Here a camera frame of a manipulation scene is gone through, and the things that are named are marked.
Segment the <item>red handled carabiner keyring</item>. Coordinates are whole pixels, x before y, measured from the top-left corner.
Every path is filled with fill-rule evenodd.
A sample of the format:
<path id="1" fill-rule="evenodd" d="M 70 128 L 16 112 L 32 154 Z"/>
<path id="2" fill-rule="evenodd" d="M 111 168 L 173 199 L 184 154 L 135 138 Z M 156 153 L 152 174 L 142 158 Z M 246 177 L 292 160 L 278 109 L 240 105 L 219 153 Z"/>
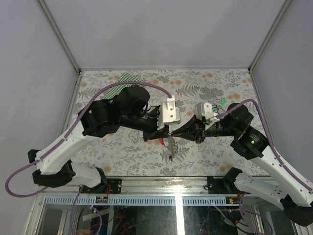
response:
<path id="1" fill-rule="evenodd" d="M 168 151 L 170 151 L 171 153 L 175 152 L 176 144 L 175 140 L 172 137 L 159 138 L 158 140 L 162 146 L 165 146 L 167 148 Z"/>

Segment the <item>silver keys bunch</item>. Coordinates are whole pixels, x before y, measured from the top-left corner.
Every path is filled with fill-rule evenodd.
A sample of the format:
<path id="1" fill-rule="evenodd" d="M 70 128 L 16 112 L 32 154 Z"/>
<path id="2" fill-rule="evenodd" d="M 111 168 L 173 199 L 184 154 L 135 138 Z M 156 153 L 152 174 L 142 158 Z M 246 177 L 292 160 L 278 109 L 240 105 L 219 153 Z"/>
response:
<path id="1" fill-rule="evenodd" d="M 173 137 L 167 138 L 167 144 L 166 144 L 167 149 L 170 151 L 170 155 L 168 157 L 169 161 L 172 163 L 174 157 L 178 153 L 178 144 L 177 141 Z"/>

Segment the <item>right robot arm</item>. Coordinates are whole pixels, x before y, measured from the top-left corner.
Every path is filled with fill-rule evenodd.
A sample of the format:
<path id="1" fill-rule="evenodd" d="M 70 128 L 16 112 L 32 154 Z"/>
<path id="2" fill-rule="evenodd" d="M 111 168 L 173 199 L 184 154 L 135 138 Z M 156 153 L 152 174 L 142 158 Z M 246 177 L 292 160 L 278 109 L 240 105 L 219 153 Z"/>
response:
<path id="1" fill-rule="evenodd" d="M 254 179 L 235 167 L 223 177 L 228 193 L 236 190 L 258 196 L 283 211 L 292 222 L 306 227 L 313 223 L 313 184 L 276 150 L 268 129 L 263 133 L 251 126 L 254 116 L 241 103 L 232 103 L 226 112 L 205 111 L 208 103 L 197 105 L 197 113 L 173 131 L 179 137 L 202 143 L 208 137 L 233 137 L 230 146 L 246 160 L 261 167 L 276 183 Z"/>

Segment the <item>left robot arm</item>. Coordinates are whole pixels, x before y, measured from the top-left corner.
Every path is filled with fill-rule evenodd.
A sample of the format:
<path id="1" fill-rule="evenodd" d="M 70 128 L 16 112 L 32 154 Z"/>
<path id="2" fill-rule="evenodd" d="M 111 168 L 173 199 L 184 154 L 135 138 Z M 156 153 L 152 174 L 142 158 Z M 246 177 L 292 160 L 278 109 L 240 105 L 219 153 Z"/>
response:
<path id="1" fill-rule="evenodd" d="M 87 192 L 102 193 L 108 183 L 101 168 L 90 168 L 72 162 L 71 158 L 94 141 L 116 133 L 119 127 L 139 130 L 143 139 L 167 137 L 168 128 L 158 129 L 159 111 L 148 111 L 148 91 L 138 85 L 125 87 L 111 99 L 93 101 L 87 111 L 80 111 L 77 125 L 67 129 L 49 147 L 30 150 L 28 158 L 36 164 L 33 182 L 58 188 L 69 183 L 83 185 Z"/>

